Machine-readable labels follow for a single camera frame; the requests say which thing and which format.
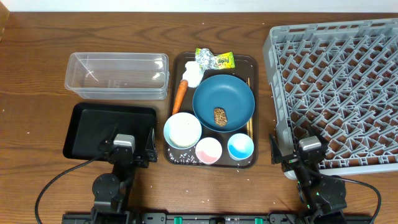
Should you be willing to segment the brown food scrap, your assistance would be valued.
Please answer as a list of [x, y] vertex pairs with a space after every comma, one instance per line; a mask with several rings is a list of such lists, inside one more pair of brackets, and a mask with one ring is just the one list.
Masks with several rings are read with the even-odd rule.
[[225, 110], [223, 108], [215, 108], [213, 113], [215, 124], [221, 127], [226, 126], [228, 119]]

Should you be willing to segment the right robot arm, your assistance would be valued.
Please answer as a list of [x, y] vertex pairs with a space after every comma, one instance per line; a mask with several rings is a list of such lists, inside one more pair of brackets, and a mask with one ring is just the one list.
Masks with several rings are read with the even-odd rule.
[[282, 170], [292, 170], [298, 181], [299, 196], [308, 210], [298, 216], [299, 223], [347, 223], [346, 187], [337, 176], [322, 176], [318, 163], [326, 158], [328, 141], [319, 134], [302, 139], [289, 155], [282, 155], [274, 136], [270, 135], [271, 162]]

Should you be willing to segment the blue cup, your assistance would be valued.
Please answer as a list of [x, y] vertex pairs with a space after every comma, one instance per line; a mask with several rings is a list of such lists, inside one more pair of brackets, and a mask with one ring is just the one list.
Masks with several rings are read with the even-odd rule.
[[241, 161], [252, 156], [254, 143], [252, 139], [243, 133], [232, 135], [227, 143], [229, 156], [236, 161]]

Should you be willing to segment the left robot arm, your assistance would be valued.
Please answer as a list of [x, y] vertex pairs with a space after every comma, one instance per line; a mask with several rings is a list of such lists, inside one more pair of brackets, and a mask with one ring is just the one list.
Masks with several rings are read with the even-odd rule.
[[154, 129], [150, 129], [144, 147], [136, 146], [133, 135], [119, 134], [115, 129], [98, 146], [101, 158], [113, 165], [110, 173], [98, 176], [92, 185], [94, 206], [88, 223], [137, 223], [141, 220], [127, 209], [135, 171], [156, 162]]

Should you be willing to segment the white tissue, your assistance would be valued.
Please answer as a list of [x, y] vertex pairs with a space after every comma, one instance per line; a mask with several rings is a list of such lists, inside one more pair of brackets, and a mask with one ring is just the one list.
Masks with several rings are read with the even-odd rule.
[[185, 64], [185, 69], [182, 80], [188, 82], [189, 88], [196, 88], [203, 79], [204, 71], [196, 61], [188, 61]]

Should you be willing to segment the foil and yellow snack wrapper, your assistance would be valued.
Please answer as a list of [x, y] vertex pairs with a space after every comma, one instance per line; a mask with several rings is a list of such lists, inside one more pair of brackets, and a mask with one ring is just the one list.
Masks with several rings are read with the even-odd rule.
[[210, 49], [199, 49], [195, 51], [195, 61], [202, 70], [224, 70], [235, 68], [234, 55], [232, 52], [214, 55]]

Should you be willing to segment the blue plate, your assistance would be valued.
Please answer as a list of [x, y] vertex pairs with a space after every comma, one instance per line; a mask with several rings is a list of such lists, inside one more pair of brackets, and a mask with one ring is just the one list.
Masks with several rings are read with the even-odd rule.
[[[193, 94], [193, 112], [206, 128], [228, 133], [236, 131], [250, 120], [255, 110], [254, 94], [242, 79], [232, 75], [214, 75], [203, 80]], [[225, 112], [227, 123], [215, 122], [214, 110]]]

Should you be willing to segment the pink cup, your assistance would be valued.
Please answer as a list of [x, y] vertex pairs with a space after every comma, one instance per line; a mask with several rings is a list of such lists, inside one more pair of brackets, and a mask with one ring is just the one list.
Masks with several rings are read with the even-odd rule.
[[198, 141], [195, 148], [197, 158], [206, 165], [217, 162], [222, 152], [222, 146], [215, 138], [203, 138]]

